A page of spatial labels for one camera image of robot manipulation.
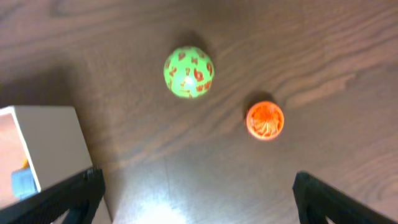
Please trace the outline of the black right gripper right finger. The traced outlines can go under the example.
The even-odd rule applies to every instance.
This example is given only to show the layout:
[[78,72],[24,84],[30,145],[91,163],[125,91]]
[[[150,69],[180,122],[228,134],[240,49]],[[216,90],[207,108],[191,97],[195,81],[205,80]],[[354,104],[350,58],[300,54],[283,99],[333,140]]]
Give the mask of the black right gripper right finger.
[[296,174],[292,190],[301,224],[396,224],[308,172]]

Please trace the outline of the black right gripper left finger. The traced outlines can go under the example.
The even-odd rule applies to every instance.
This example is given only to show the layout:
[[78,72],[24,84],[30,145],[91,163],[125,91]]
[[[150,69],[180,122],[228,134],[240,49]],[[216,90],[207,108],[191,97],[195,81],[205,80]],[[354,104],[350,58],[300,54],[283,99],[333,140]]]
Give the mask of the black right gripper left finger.
[[90,167],[36,195],[1,210],[1,223],[91,223],[106,187],[103,171]]

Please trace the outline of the yellow grey toy truck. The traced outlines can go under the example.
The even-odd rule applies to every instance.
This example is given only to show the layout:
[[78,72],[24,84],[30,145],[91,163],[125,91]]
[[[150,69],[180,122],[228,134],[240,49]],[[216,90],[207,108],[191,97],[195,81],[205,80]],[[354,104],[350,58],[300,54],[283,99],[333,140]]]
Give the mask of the yellow grey toy truck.
[[38,193],[28,159],[24,160],[21,169],[11,174],[11,187],[13,196],[19,200],[24,200]]

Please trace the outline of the orange plastic cage ball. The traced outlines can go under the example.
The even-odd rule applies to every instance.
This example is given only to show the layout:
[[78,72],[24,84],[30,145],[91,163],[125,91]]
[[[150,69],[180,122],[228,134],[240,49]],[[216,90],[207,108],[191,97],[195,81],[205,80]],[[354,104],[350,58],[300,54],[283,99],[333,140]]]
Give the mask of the orange plastic cage ball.
[[271,101],[259,101],[246,112],[244,123],[248,133],[260,141],[278,137],[285,124],[281,108]]

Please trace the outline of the green ball with red numbers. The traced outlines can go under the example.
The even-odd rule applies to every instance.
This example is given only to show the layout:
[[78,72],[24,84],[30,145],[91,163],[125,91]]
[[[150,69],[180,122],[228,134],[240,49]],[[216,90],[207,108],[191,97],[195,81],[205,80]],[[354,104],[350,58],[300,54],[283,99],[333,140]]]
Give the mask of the green ball with red numbers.
[[167,88],[179,98],[198,98],[207,93],[215,77],[215,66],[202,49],[185,46],[175,49],[164,64]]

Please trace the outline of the white cardboard box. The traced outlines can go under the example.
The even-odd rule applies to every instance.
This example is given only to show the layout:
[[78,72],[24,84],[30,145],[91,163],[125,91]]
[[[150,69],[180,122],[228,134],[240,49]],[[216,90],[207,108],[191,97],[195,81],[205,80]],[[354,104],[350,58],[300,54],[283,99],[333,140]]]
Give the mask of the white cardboard box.
[[[7,106],[1,108],[1,128],[18,135],[38,193],[93,167],[71,106]],[[111,223],[104,198],[91,223]]]

